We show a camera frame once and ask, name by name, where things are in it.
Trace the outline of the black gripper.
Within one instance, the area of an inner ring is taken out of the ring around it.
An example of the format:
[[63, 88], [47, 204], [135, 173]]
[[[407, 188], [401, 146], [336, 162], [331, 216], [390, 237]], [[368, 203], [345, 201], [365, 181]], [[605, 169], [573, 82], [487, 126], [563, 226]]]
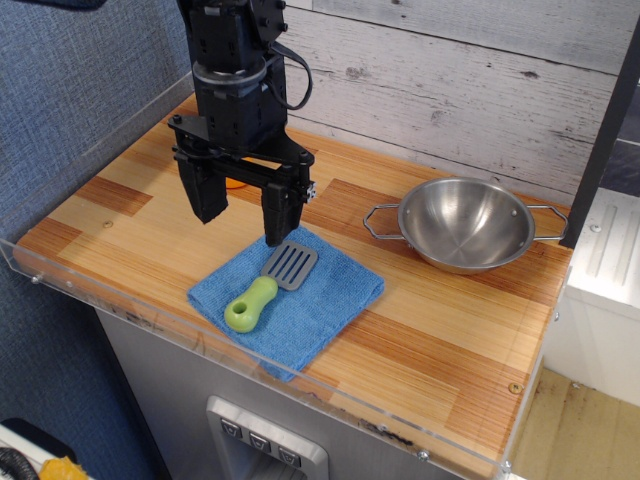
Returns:
[[316, 194], [314, 156], [286, 133], [287, 109], [258, 86], [245, 95], [197, 93], [196, 116], [175, 114], [169, 127], [180, 178], [196, 217], [209, 223], [227, 207], [226, 178], [262, 192], [266, 244], [279, 246], [299, 226], [303, 203]]

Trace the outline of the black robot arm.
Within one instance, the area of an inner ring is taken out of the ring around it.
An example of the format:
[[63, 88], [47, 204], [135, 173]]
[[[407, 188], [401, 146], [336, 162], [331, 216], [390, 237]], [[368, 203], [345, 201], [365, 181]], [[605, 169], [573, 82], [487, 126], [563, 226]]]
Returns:
[[315, 195], [313, 155], [286, 133], [285, 62], [307, 63], [278, 42], [283, 1], [181, 1], [198, 113], [174, 115], [174, 158], [195, 215], [228, 206], [230, 179], [261, 191], [266, 242], [278, 246]]

